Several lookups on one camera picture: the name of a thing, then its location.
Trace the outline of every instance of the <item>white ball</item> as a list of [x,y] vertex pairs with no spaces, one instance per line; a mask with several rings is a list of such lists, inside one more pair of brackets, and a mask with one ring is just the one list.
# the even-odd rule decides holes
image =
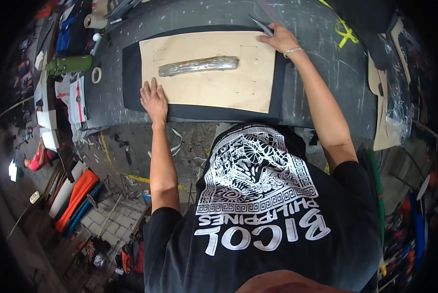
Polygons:
[[102,35],[100,35],[100,33],[96,33],[96,34],[94,34],[94,36],[92,37],[92,39],[95,41],[95,42],[97,42],[100,38],[102,37]]

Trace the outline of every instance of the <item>green thermos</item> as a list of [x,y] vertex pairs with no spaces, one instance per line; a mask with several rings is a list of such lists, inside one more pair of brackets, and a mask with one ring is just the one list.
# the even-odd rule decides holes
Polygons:
[[68,72],[86,71],[92,66],[92,55],[57,58],[46,64],[49,75],[62,75]]

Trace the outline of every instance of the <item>yellow tape measure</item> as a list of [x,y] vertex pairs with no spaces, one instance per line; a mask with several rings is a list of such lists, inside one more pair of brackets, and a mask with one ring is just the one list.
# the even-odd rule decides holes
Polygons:
[[[326,3],[324,0],[319,0],[321,3],[325,4],[326,6],[328,6],[329,8],[333,9],[328,3]],[[346,22],[344,20],[341,19],[341,17],[339,17],[338,15],[338,21],[335,24],[335,32],[337,32],[337,34],[339,34],[340,36],[343,37],[343,39],[341,40],[341,42],[339,42],[338,45],[338,49],[341,50],[343,48],[343,46],[346,44],[348,39],[351,39],[351,41],[354,44],[358,44],[359,40],[353,36],[353,30],[350,29],[349,27],[347,27]],[[338,30],[338,25],[342,24],[344,29],[346,30],[346,32],[342,32]]]

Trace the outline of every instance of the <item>red shirt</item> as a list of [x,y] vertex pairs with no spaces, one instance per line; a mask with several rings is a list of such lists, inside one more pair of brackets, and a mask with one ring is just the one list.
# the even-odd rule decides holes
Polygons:
[[30,162],[30,170],[32,171],[38,171],[40,170],[43,166],[45,166],[50,160],[51,160],[51,154],[50,152],[45,149],[44,152],[44,158],[43,158],[43,163],[41,166],[38,165],[38,161],[40,161],[42,152],[39,150],[38,152],[36,152],[36,154],[33,156],[32,161]]

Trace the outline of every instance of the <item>left hand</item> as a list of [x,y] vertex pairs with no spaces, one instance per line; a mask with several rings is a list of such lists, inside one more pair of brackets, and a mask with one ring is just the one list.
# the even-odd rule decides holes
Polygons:
[[140,90],[140,103],[149,114],[152,124],[167,122],[168,103],[161,85],[157,86],[157,80],[152,78],[151,87],[145,82]]

